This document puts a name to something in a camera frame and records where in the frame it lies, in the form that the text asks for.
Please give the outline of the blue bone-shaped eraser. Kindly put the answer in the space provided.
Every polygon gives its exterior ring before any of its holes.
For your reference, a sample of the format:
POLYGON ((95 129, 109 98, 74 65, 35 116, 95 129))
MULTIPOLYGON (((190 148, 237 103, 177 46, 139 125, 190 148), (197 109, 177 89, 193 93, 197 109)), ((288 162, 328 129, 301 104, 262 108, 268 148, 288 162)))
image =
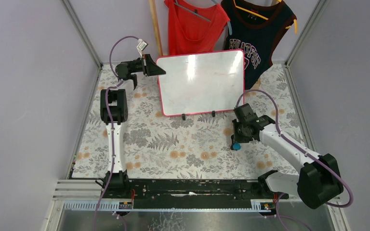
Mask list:
POLYGON ((239 144, 239 143, 237 143, 237 142, 235 142, 235 143, 232 143, 231 144, 231 150, 233 150, 233 151, 238 151, 238 150, 240 150, 241 149, 241 145, 239 144))

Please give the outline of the pink framed whiteboard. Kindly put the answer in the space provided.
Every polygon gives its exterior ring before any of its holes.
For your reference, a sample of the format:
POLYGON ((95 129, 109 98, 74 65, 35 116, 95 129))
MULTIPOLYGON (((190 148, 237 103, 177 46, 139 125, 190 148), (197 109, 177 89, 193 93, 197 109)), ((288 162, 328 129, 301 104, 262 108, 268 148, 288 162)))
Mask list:
POLYGON ((161 109, 165 116, 231 111, 244 103, 244 52, 238 50, 159 57, 161 109))

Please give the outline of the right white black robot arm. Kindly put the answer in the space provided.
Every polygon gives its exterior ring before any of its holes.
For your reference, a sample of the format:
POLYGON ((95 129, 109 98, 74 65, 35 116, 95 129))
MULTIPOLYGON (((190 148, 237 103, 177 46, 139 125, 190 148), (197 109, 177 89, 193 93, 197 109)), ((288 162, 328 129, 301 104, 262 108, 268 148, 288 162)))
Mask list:
POLYGON ((277 120, 258 116, 249 104, 234 109, 232 150, 242 143, 258 141, 269 146, 297 171, 297 174, 268 171, 258 177, 266 192, 298 196, 305 205, 316 209, 344 192, 338 163, 331 154, 320 155, 283 133, 277 120))

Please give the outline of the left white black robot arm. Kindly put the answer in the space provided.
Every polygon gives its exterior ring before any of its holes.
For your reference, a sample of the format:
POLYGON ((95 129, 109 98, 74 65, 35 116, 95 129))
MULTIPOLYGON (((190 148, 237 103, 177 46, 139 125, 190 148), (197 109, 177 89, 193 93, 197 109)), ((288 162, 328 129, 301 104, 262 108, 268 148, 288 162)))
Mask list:
POLYGON ((121 62, 115 71, 119 77, 117 85, 100 93, 100 118, 106 125, 109 156, 106 176, 100 184, 103 191, 129 189, 123 135, 128 121, 127 94, 133 92, 138 85, 137 73, 142 72, 146 77, 166 74, 150 54, 121 62))

